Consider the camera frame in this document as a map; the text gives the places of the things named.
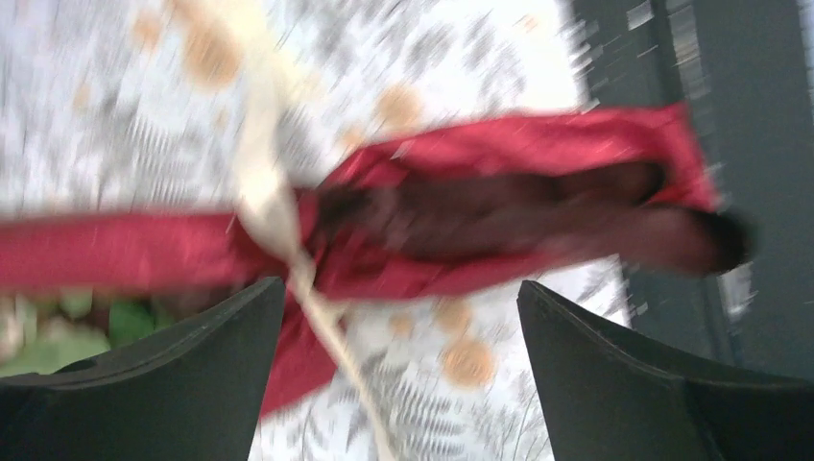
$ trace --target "dark skin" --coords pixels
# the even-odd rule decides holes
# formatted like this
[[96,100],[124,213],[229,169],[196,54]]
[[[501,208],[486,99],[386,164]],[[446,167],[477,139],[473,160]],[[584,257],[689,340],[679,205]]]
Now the dark skin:
[[665,184],[653,163],[574,175],[500,175],[409,181],[398,187],[325,189],[319,232],[361,228],[385,248],[419,259],[547,252],[570,263],[620,255],[692,276],[726,272],[747,257],[739,222],[677,206],[644,205]]

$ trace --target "red fabric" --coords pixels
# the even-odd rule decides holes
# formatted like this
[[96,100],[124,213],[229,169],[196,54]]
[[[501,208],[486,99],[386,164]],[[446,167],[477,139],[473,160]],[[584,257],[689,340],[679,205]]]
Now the red fabric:
[[[681,106],[509,116],[444,128],[362,148],[327,181],[371,186],[411,177],[560,175],[644,159],[660,161],[670,172],[670,185],[654,201],[712,208],[715,193]],[[299,210],[307,239],[316,221],[313,193],[300,195]],[[569,262],[543,254],[455,265],[416,262],[353,234],[311,250],[319,267],[318,287],[332,298],[461,294]],[[228,213],[131,213],[0,228],[0,290],[93,285],[145,292],[283,273],[279,261],[264,255]],[[263,414],[324,385],[334,371],[299,308],[289,301]]]

